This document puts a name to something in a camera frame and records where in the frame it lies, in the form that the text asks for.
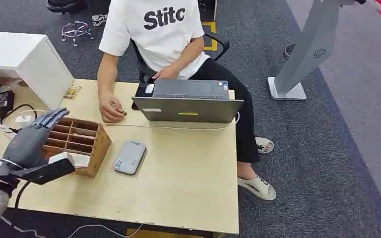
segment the robotic arm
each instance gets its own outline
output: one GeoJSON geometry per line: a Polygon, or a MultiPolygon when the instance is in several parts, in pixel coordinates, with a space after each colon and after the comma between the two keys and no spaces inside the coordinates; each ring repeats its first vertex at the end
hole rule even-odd
{"type": "Polygon", "coordinates": [[[75,171],[68,158],[48,164],[41,155],[50,131],[68,114],[69,111],[62,108],[41,115],[30,126],[22,128],[6,148],[0,159],[0,217],[19,179],[43,185],[75,171]]]}

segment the gray kiosk stand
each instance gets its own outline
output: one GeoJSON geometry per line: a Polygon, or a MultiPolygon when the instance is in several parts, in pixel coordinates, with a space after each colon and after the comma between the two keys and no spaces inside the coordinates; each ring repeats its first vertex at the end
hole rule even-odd
{"type": "Polygon", "coordinates": [[[300,82],[330,56],[339,9],[356,1],[363,0],[314,0],[290,57],[276,77],[268,78],[272,99],[306,100],[300,82]]]}

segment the power adapter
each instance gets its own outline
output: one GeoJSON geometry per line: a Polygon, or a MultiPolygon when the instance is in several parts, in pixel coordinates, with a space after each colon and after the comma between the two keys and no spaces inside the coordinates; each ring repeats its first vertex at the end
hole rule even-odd
{"type": "Polygon", "coordinates": [[[12,91],[5,91],[0,93],[0,118],[14,109],[15,94],[12,91]]]}

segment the person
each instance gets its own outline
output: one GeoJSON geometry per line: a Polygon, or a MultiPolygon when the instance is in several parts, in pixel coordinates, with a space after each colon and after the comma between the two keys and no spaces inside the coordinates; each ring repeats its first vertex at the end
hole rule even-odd
{"type": "Polygon", "coordinates": [[[197,0],[112,0],[99,47],[104,52],[97,74],[102,119],[115,123],[125,117],[112,85],[118,73],[118,57],[131,39],[146,64],[157,72],[154,79],[227,80],[235,98],[244,100],[236,125],[238,185],[262,199],[273,200],[274,188],[251,167],[260,161],[258,152],[270,152],[273,144],[255,138],[252,97],[229,70],[203,52],[204,34],[197,0]]]}

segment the computer mouse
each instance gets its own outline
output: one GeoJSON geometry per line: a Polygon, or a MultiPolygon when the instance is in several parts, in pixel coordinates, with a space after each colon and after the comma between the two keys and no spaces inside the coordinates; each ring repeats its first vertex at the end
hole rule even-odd
{"type": "Polygon", "coordinates": [[[145,89],[145,93],[150,94],[152,93],[153,90],[154,90],[154,84],[152,83],[147,86],[147,88],[145,89]]]}

